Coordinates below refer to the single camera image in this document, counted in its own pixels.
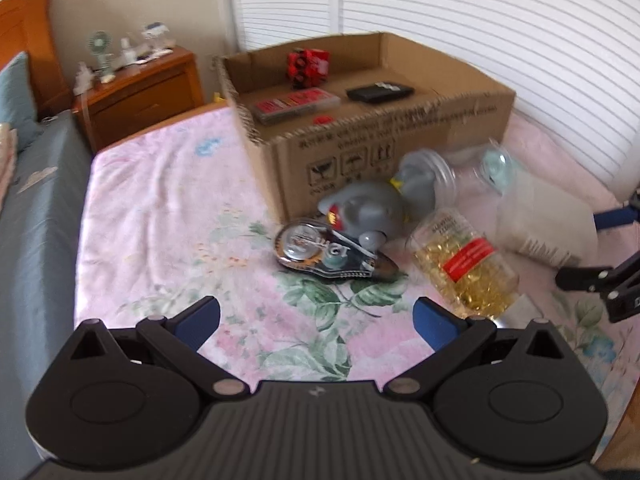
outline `blue bed cover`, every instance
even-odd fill
[[[21,478],[39,462],[24,407],[73,330],[76,254],[91,160],[71,112],[62,112],[18,156],[0,212],[3,480]],[[48,176],[25,189],[31,175],[47,168]]]

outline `pink blanket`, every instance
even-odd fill
[[[523,119],[512,117],[505,144],[533,173],[584,197],[594,210],[615,204],[602,184]],[[478,196],[461,209],[490,232],[492,206]],[[213,295],[222,323],[200,352],[252,387],[262,379],[382,385],[431,354],[413,329],[411,308],[419,296],[440,297],[401,242],[385,249],[406,273],[397,282],[325,285],[276,264],[277,229],[228,108],[103,152],[94,161],[82,219],[76,322],[100,317],[112,328],[133,326]],[[613,230],[600,237],[598,262],[617,265],[637,249],[634,226]],[[510,259],[521,292],[559,327],[607,399],[603,449],[640,375],[634,334],[640,321],[611,325],[596,295],[561,293],[553,270]]]

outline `green fan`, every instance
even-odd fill
[[[86,42],[86,46],[98,60],[98,70],[100,71],[100,81],[105,83],[113,79],[113,70],[111,63],[107,58],[107,49],[111,44],[111,37],[99,30]]]

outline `black wallet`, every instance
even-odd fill
[[[394,101],[407,97],[414,93],[411,86],[381,81],[369,86],[361,86],[347,90],[347,97],[352,101],[362,101],[364,103],[378,104],[387,101]]]

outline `wooden nightstand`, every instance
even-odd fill
[[[114,81],[96,84],[86,95],[90,127],[84,121],[82,101],[73,112],[94,153],[139,130],[202,106],[202,88],[193,52],[182,47],[145,65],[116,72]]]

